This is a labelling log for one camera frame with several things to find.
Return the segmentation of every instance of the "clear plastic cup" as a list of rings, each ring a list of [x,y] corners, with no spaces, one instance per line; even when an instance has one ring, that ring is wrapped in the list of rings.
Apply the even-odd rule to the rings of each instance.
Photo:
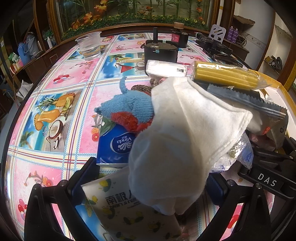
[[[101,31],[83,35],[75,39],[75,41],[78,43],[86,61],[93,60],[101,55]]]

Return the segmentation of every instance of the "screw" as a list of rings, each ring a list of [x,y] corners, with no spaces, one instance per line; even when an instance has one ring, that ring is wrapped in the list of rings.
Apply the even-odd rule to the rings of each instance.
[[[34,186],[33,186],[33,189],[35,189],[35,190],[37,190],[39,188],[39,184],[35,184]]]
[[[67,180],[61,180],[61,181],[59,182],[59,185],[63,187],[63,186],[65,186],[67,183],[68,183]]]
[[[227,180],[227,184],[229,185],[229,186],[231,186],[231,187],[233,187],[236,183],[235,183],[235,181],[233,181],[233,180]]]
[[[262,188],[262,186],[261,186],[260,183],[256,183],[256,184],[255,184],[255,187],[257,187],[258,189],[261,189],[261,188]]]

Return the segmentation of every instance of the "red label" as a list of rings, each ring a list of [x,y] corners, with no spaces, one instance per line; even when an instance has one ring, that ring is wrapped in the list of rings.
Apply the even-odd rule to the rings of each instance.
[[[177,35],[177,34],[172,34],[172,41],[173,42],[179,42],[179,38],[180,38],[180,36],[179,35]]]
[[[262,135],[265,135],[267,132],[269,132],[269,130],[270,130],[270,127],[268,126],[268,127],[266,127],[266,129],[265,129],[265,131],[263,132],[263,134]]]

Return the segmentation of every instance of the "brown knitted item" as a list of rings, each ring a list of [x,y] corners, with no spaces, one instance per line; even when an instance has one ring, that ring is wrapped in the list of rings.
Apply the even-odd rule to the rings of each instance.
[[[146,85],[134,85],[131,90],[138,90],[138,91],[142,91],[142,92],[147,92],[147,93],[151,93],[151,86],[146,86]]]
[[[150,79],[150,84],[152,86],[152,88],[154,88],[155,86],[161,84],[165,79],[162,78],[160,80],[156,80],[156,79]]]

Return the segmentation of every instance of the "blue tissue box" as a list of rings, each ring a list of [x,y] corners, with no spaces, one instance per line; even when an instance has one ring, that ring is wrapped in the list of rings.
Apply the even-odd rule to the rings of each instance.
[[[107,128],[102,126],[100,130],[96,163],[100,166],[125,167],[136,136],[114,122],[107,125]]]

